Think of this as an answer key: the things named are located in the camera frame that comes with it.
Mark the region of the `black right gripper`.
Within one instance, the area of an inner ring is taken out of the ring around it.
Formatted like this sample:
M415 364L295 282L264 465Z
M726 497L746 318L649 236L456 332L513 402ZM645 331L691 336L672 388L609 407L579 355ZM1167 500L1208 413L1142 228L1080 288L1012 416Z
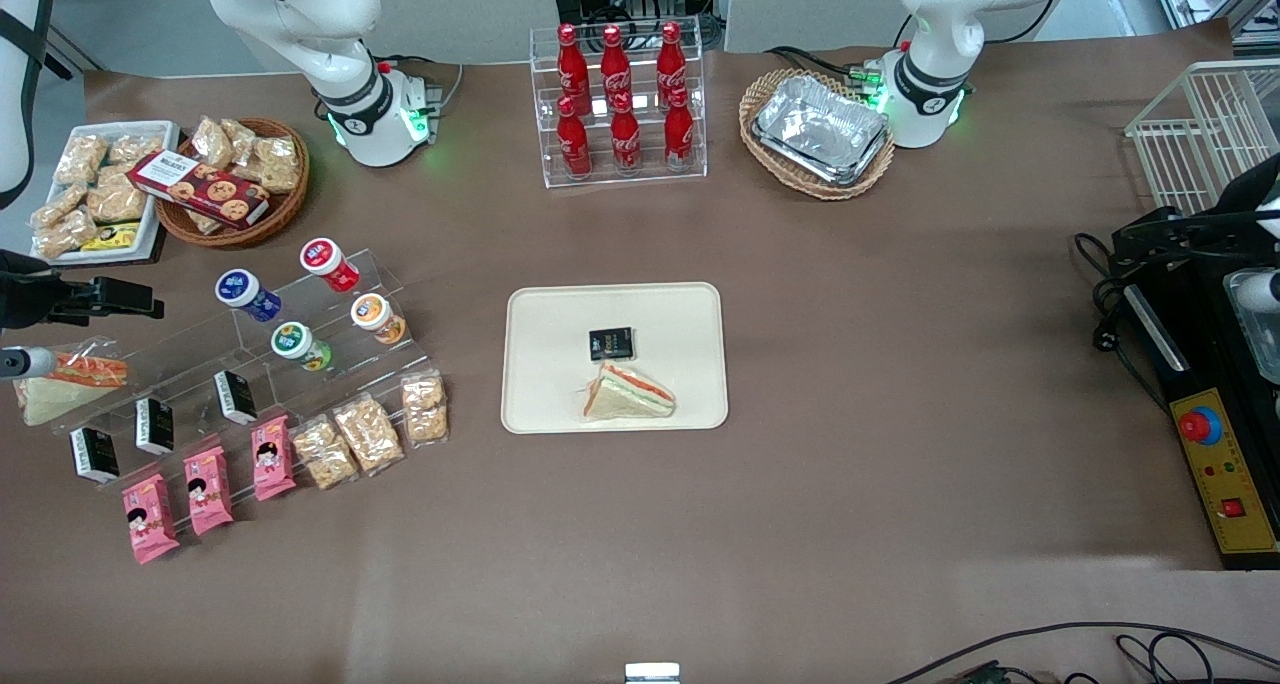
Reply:
M131 315L163 320L165 307L151 287L110 277L87 284L63 281L45 263L9 250L1 251L1 327L17 330L37 324L87 327L96 316Z

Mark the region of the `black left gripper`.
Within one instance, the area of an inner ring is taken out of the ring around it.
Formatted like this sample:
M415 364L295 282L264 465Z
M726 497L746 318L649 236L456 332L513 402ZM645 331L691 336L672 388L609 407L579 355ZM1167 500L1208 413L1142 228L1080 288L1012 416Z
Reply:
M1224 216L1252 214L1260 208L1277 211L1279 155L1275 154L1234 178L1222 191L1216 205L1184 216L1175 208L1157 208L1137 220L1120 227L1112 236L1111 268L1152 266L1213 254L1274 255L1277 251L1277 219L1263 222L1222 223ZM1208 227L1204 247L1198 250L1187 238L1198 228Z

